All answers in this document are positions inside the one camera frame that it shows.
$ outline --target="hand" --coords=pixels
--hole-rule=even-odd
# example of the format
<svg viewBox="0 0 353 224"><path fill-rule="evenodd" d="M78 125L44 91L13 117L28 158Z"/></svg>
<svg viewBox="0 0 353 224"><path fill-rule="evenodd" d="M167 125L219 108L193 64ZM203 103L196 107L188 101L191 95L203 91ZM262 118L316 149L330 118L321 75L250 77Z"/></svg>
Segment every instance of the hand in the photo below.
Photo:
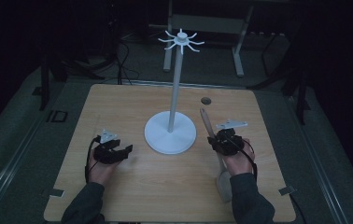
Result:
<svg viewBox="0 0 353 224"><path fill-rule="evenodd" d="M109 182L110 177L116 170L116 167L121 163L121 161L112 164L103 164L99 161L96 161L93 156L94 150L92 150L90 154L89 169L91 170L89 172L89 182L98 183L105 188L106 184Z"/></svg>
<svg viewBox="0 0 353 224"><path fill-rule="evenodd" d="M252 152L249 144L245 143L243 150L253 161L255 161L255 154ZM244 155L242 152L239 151L233 156L222 155L222 158L225 161L227 170L231 176L244 173L252 173L252 165L246 155Z"/></svg>

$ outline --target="sleeve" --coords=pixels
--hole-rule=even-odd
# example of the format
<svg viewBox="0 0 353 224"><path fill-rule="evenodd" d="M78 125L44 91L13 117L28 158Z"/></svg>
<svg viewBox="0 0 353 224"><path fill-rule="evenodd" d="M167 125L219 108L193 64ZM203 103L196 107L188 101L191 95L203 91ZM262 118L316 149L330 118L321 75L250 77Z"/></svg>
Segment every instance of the sleeve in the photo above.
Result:
<svg viewBox="0 0 353 224"><path fill-rule="evenodd" d="M62 223L104 223L100 214L103 205L104 186L88 183L66 208Z"/></svg>
<svg viewBox="0 0 353 224"><path fill-rule="evenodd" d="M234 175L232 185L232 207L237 223L274 223L274 207L258 192L253 174Z"/></svg>

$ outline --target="table surface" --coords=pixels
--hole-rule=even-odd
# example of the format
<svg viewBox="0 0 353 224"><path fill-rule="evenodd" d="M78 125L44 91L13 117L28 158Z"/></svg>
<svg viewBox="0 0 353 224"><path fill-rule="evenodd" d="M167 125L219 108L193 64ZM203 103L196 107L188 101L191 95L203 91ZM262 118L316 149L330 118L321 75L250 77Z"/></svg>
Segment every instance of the table surface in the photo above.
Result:
<svg viewBox="0 0 353 224"><path fill-rule="evenodd" d="M102 214L109 221L130 222L233 222L231 203L224 203L216 179L219 162L207 143L200 116L205 108L214 131L227 119L246 121L236 134L249 138L258 164L260 193L275 207L274 221L295 219L261 111L252 91L180 88L176 111L188 116L197 137L190 149L176 155L161 154L144 136L147 121L169 111L171 87L93 85L58 174L55 189L61 198L50 197L44 217L59 221L65 208L85 185L84 166L91 140L103 129L116 133L120 148L134 145L129 159L113 174L104 195ZM210 105L201 99L209 97Z"/></svg>

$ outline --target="round white base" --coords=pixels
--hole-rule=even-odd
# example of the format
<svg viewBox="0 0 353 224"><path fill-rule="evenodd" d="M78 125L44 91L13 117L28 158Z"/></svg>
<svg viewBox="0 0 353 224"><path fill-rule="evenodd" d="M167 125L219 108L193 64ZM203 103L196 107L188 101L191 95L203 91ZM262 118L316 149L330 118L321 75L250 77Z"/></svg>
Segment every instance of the round white base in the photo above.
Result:
<svg viewBox="0 0 353 224"><path fill-rule="evenodd" d="M174 130L168 132L170 111L163 111L148 120L145 138L148 144L163 154L178 154L188 150L196 139L196 127L186 115L176 112Z"/></svg>

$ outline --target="white pole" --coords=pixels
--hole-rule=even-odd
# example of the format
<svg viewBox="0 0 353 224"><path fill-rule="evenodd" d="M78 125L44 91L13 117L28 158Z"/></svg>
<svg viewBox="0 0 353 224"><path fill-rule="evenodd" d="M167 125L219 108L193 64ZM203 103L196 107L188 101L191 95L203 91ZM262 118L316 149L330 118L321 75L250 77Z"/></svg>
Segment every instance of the white pole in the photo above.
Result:
<svg viewBox="0 0 353 224"><path fill-rule="evenodd" d="M179 91L180 71L182 70L183 55L181 53L182 46L176 46L176 64L174 70L173 96L171 100L170 119L168 120L168 132L174 130L174 120L177 110L177 96Z"/></svg>

